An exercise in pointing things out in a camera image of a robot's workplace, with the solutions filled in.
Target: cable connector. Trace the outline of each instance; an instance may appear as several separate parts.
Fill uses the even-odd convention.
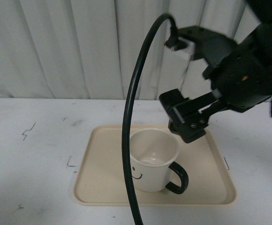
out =
[[[179,39],[178,29],[176,26],[170,27],[170,36],[168,40],[164,43],[167,48],[170,48],[172,51],[178,51],[188,47],[188,44]]]

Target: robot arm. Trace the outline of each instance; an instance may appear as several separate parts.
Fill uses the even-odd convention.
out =
[[[272,1],[247,2],[262,23],[239,45],[198,26],[178,29],[180,41],[196,44],[193,60],[204,58],[208,63],[203,77],[210,79],[212,89],[193,100],[177,89],[159,97],[170,118],[169,129],[186,143],[205,134],[212,114],[227,109],[243,113],[272,97]]]

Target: white table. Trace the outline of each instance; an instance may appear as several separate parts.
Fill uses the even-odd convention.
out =
[[[129,225],[129,207],[91,207],[73,186],[91,131],[120,124],[123,100],[0,99],[0,225]],[[136,101],[135,124],[167,124],[159,101]],[[238,196],[226,206],[141,207],[145,225],[272,225],[269,103],[209,121]]]

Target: beige tray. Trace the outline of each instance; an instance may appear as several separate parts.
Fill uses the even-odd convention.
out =
[[[138,129],[160,128],[163,125],[132,125],[131,134]],[[207,131],[204,137],[180,144],[176,162],[189,175],[189,186],[182,195],[167,189],[148,193],[136,189],[140,205],[229,204],[236,190],[223,158]],[[178,177],[173,180],[179,184]],[[105,125],[93,130],[74,187],[74,196],[85,205],[128,205],[128,196],[121,161],[121,125]]]

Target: mug handle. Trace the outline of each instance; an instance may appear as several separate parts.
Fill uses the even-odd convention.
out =
[[[188,174],[186,173],[184,168],[182,166],[180,166],[179,164],[177,164],[176,162],[172,162],[168,168],[171,169],[172,171],[174,171],[179,176],[179,178],[181,180],[181,187],[179,187],[178,185],[176,185],[172,182],[169,182],[165,187],[168,190],[174,192],[175,194],[180,195],[188,187],[188,183],[189,183]]]

